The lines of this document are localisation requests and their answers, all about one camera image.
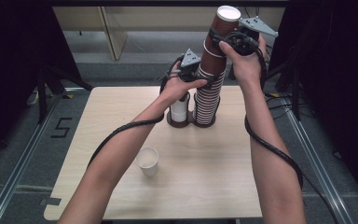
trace desk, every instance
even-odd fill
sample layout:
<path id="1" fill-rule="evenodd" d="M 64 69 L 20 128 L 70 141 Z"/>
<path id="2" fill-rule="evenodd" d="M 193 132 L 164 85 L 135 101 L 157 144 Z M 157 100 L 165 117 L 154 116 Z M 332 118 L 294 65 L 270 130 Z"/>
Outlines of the desk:
<path id="1" fill-rule="evenodd" d="M 91 92 L 51 193 L 61 202 L 47 206 L 46 219 L 60 217 L 95 148 L 146 108 L 158 90 L 105 87 Z M 166 119 L 157 124 L 144 146 L 158 150 L 158 173 L 147 178 L 134 162 L 114 190 L 104 219 L 261 217 L 244 115 L 240 88 L 225 86 L 212 127 L 176 129 Z"/>

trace person's left hand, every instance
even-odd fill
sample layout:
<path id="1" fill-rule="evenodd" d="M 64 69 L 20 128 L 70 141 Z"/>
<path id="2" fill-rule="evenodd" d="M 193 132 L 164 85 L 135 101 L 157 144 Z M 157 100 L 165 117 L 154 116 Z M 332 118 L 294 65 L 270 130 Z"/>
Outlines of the person's left hand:
<path id="1" fill-rule="evenodd" d="M 177 62 L 173 66 L 173 69 L 177 69 L 180 63 L 181 62 Z M 170 100 L 172 100 L 172 104 L 182 98 L 188 90 L 199 88 L 207 84 L 207 81 L 204 79 L 199 79 L 192 82 L 184 82 L 175 73 L 171 73 L 170 76 L 171 78 L 168 80 L 164 91 L 161 94 L 165 94 Z"/>

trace hand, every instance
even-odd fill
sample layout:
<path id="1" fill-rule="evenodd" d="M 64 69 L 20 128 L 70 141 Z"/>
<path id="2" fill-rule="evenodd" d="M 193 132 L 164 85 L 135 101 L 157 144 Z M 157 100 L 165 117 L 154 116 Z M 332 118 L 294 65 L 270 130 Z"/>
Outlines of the hand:
<path id="1" fill-rule="evenodd" d="M 219 47 L 233 62 L 234 75 L 240 85 L 246 83 L 260 83 L 261 67 L 256 53 L 248 56 L 241 56 L 224 41 L 220 41 Z M 263 53 L 263 56 L 265 56 L 266 40 L 262 35 L 259 35 L 258 37 L 258 47 Z"/>
<path id="2" fill-rule="evenodd" d="M 173 69 L 177 69 L 180 63 L 181 62 L 177 62 L 173 66 Z M 199 88 L 207 84 L 207 81 L 204 79 L 199 79 L 192 82 L 184 82 L 175 73 L 171 73 L 170 76 L 171 78 L 168 80 L 164 91 L 161 94 L 166 95 L 169 100 L 172 101 L 172 104 L 182 98 L 188 90 Z"/>

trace forearm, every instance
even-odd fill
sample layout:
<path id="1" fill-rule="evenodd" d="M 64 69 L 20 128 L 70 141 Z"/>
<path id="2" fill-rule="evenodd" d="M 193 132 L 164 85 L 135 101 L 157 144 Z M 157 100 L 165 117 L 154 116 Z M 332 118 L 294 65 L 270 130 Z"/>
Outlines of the forearm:
<path id="1" fill-rule="evenodd" d="M 133 121 L 160 117 L 172 102 L 160 95 Z M 130 128 L 113 136 L 89 165 L 66 206 L 61 223 L 100 223 L 110 195 L 133 162 L 154 124 Z"/>
<path id="2" fill-rule="evenodd" d="M 246 116 L 252 130 L 262 139 L 289 155 L 270 115 L 260 84 L 241 85 Z M 303 203 L 296 172 L 283 159 L 251 139 L 252 165 L 266 223 L 303 223 Z"/>

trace skin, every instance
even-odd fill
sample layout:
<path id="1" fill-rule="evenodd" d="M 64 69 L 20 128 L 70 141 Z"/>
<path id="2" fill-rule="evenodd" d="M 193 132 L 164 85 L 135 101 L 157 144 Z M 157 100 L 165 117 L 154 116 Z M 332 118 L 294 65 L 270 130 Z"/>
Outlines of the skin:
<path id="1" fill-rule="evenodd" d="M 261 138 L 288 154 L 260 88 L 261 68 L 257 56 L 252 54 L 242 57 L 227 43 L 221 42 L 219 45 L 234 63 L 234 73 L 243 93 L 252 129 Z M 265 55 L 266 42 L 262 36 L 259 38 L 259 47 Z M 205 84 L 205 80 L 183 82 L 172 75 L 164 91 L 133 121 L 158 118 L 188 90 Z M 114 188 L 153 127 L 154 124 L 128 129 L 106 143 L 83 175 L 59 223 L 101 223 Z M 306 223 L 301 189 L 293 168 L 253 139 L 251 150 L 255 183 L 265 223 Z"/>

